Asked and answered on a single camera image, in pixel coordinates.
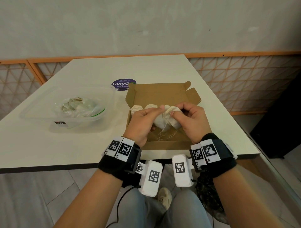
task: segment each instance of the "green zipper seal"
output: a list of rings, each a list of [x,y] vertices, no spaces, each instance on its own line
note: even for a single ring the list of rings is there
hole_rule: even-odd
[[[104,107],[104,109],[103,109],[100,113],[102,113],[105,109],[106,109],[106,107]],[[98,114],[96,114],[96,115],[93,115],[93,116],[89,116],[89,117],[97,116],[97,115],[99,115],[100,113],[98,113]]]

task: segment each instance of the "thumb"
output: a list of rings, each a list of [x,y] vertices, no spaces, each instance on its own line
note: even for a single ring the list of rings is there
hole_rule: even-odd
[[[185,126],[185,123],[189,121],[189,117],[184,115],[184,113],[180,111],[170,112],[170,116],[178,121],[182,126]]]
[[[163,112],[165,111],[164,108],[152,108],[150,112],[148,112],[145,116],[145,118],[148,118],[151,122],[154,122],[154,120]]]

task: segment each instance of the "label on container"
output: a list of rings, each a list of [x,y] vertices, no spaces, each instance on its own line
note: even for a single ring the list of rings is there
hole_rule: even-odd
[[[125,91],[129,89],[128,85],[130,83],[136,84],[136,81],[133,79],[118,79],[112,83],[112,86],[114,86],[116,90]]]
[[[64,121],[54,121],[54,123],[59,127],[68,127]]]

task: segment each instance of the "jeans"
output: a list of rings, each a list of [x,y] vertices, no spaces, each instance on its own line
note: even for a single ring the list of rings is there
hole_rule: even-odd
[[[116,205],[120,197],[116,200],[108,224],[116,221]],[[156,199],[145,197],[136,188],[130,190],[121,200],[119,222],[110,226],[117,227],[212,228],[203,205],[192,191],[180,191],[166,211]]]

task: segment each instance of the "hand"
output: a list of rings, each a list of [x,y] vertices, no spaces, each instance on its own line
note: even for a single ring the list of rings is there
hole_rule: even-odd
[[[165,111],[164,105],[159,108],[150,108],[136,111],[123,134],[123,137],[135,141],[135,143],[143,147],[146,143],[146,136],[151,130],[155,130],[153,126],[155,118]]]
[[[202,107],[188,102],[182,102],[176,106],[181,110],[184,109],[184,113],[175,111],[171,112],[170,116],[182,125],[193,144],[199,143],[204,135],[212,132]]]

